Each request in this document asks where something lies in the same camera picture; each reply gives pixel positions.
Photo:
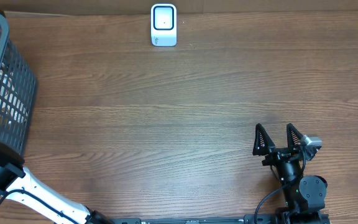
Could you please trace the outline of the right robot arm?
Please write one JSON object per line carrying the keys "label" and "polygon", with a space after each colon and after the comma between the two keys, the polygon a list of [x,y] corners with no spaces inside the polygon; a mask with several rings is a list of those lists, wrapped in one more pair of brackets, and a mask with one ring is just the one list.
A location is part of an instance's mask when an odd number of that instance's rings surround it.
{"label": "right robot arm", "polygon": [[[329,223],[329,216],[321,213],[325,208],[327,181],[319,175],[304,175],[306,163],[315,157],[323,142],[317,136],[301,134],[291,123],[287,124],[286,132],[287,147],[276,147],[265,128],[260,123],[255,126],[252,154],[265,157],[262,165],[270,167],[280,187],[259,202],[253,222]],[[286,206],[276,209],[273,215],[259,215],[262,205],[279,192],[283,192]]]}

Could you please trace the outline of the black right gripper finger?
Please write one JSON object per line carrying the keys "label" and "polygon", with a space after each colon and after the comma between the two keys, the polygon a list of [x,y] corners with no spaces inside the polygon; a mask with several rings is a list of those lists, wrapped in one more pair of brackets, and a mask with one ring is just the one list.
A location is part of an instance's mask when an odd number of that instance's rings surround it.
{"label": "black right gripper finger", "polygon": [[258,123],[255,126],[255,141],[252,154],[254,156],[266,156],[270,154],[273,149],[275,149],[275,144],[264,127]]}
{"label": "black right gripper finger", "polygon": [[300,144],[303,135],[292,125],[287,124],[287,145],[288,147],[294,147]]}

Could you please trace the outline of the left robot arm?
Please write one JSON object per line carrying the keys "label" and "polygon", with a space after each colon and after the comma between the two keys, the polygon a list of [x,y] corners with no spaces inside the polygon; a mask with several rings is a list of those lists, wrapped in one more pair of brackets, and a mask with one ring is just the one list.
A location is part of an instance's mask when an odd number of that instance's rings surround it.
{"label": "left robot arm", "polygon": [[20,154],[0,144],[0,205],[5,200],[19,202],[54,223],[112,223],[98,211],[45,185],[24,166]]}

